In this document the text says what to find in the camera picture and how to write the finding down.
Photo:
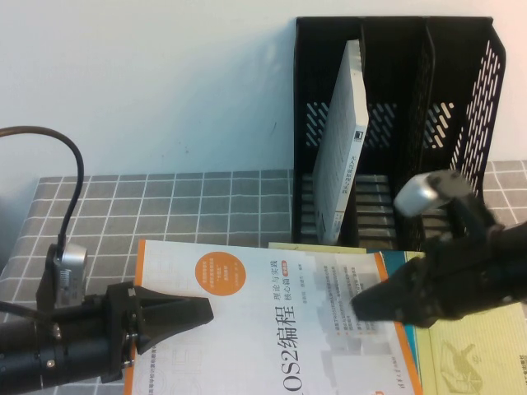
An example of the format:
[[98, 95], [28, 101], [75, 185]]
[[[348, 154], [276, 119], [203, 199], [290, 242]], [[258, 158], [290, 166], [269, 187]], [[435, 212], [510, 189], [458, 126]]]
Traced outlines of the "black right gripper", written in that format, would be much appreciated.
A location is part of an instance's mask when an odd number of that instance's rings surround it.
[[504, 235], [429, 251], [351, 301], [360, 321], [421, 328], [514, 303], [515, 241]]

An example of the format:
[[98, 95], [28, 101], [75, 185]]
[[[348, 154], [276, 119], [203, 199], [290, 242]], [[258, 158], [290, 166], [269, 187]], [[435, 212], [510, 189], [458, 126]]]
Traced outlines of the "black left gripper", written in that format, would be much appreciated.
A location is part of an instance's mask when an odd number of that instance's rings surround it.
[[103, 383], [120, 380], [123, 371], [133, 367], [136, 348], [143, 355], [214, 318], [208, 298], [167, 295], [131, 281], [109, 285], [103, 295], [88, 295], [84, 307], [89, 310], [84, 372]]

